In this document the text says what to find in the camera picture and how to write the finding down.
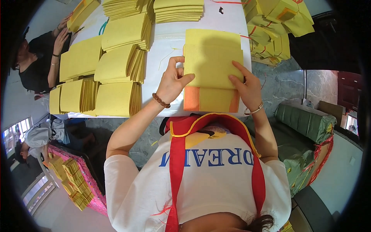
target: wooden bead bracelet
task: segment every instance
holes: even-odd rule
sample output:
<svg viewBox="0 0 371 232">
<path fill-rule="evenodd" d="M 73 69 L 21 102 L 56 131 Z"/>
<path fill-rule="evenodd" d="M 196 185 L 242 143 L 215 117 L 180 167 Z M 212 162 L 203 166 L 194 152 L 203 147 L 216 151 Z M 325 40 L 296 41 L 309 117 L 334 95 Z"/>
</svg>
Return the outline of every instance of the wooden bead bracelet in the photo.
<svg viewBox="0 0 371 232">
<path fill-rule="evenodd" d="M 163 106 L 163 107 L 165 107 L 165 108 L 170 108 L 170 104 L 166 104 L 166 103 L 164 103 L 162 100 L 161 100 L 161 98 L 159 98 L 158 96 L 157 96 L 157 94 L 156 93 L 153 93 L 152 94 L 152 97 L 158 102 L 158 103 L 160 103 L 160 105 L 161 106 Z"/>
</svg>

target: red sash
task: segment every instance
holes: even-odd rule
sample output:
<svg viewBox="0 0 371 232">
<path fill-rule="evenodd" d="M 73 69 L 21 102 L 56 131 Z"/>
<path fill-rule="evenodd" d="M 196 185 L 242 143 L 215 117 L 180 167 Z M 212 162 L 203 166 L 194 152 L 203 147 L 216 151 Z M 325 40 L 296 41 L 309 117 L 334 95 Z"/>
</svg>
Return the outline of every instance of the red sash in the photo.
<svg viewBox="0 0 371 232">
<path fill-rule="evenodd" d="M 218 122 L 224 125 L 232 134 L 240 136 L 250 147 L 254 157 L 252 171 L 252 189 L 256 205 L 257 216 L 265 200 L 265 181 L 262 167 L 259 162 L 260 155 L 257 153 L 246 126 L 237 118 L 223 113 L 209 113 L 203 116 L 192 115 L 190 117 L 171 117 L 166 124 L 166 132 L 170 130 L 170 183 L 173 203 L 170 207 L 169 217 L 165 232 L 178 232 L 177 196 L 183 177 L 186 136 L 204 128 L 210 122 Z"/>
</svg>

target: woman's left hand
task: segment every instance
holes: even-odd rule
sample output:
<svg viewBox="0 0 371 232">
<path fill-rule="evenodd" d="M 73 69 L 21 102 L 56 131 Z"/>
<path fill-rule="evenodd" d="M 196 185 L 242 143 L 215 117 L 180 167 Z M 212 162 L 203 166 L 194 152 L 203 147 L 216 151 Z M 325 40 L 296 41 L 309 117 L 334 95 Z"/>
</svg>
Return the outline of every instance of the woman's left hand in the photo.
<svg viewBox="0 0 371 232">
<path fill-rule="evenodd" d="M 169 64 L 156 92 L 157 96 L 167 104 L 174 101 L 195 77 L 193 73 L 184 75 L 183 68 L 176 68 L 178 62 L 184 63 L 184 56 L 174 56 L 169 59 Z"/>
<path fill-rule="evenodd" d="M 69 15 L 67 15 L 66 17 L 62 19 L 62 21 L 58 25 L 58 30 L 62 30 L 63 28 L 67 26 L 67 21 L 71 18 L 72 14 L 73 12 L 71 12 Z"/>
</svg>

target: wooden door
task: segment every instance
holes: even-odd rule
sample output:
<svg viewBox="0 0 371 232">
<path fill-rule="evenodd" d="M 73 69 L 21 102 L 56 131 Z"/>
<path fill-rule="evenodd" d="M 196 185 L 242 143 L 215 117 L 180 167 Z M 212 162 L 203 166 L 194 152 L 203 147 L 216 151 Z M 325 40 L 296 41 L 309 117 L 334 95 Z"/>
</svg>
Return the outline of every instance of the wooden door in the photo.
<svg viewBox="0 0 371 232">
<path fill-rule="evenodd" d="M 338 105 L 348 111 L 357 111 L 358 97 L 362 90 L 361 75 L 351 72 L 338 73 Z"/>
</svg>

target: woman's right hand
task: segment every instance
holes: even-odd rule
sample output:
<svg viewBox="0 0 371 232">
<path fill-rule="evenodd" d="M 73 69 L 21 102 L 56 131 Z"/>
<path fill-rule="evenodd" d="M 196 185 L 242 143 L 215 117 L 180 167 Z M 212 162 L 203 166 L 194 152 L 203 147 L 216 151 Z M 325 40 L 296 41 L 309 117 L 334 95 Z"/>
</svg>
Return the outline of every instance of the woman's right hand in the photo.
<svg viewBox="0 0 371 232">
<path fill-rule="evenodd" d="M 229 75 L 228 78 L 238 90 L 241 96 L 242 102 L 245 106 L 253 112 L 259 108 L 262 103 L 262 94 L 260 92 L 261 85 L 260 80 L 254 76 L 249 70 L 242 66 L 237 61 L 232 61 L 232 64 L 241 71 L 246 79 L 245 83 L 242 83 L 236 76 Z"/>
<path fill-rule="evenodd" d="M 62 51 L 62 48 L 63 48 L 63 45 L 64 45 L 65 41 L 67 40 L 67 38 L 68 38 L 68 29 L 64 28 L 59 33 L 59 35 L 57 36 L 57 38 L 54 41 L 54 49 L 53 49 L 53 54 L 54 55 L 60 55 L 60 53 Z"/>
</svg>

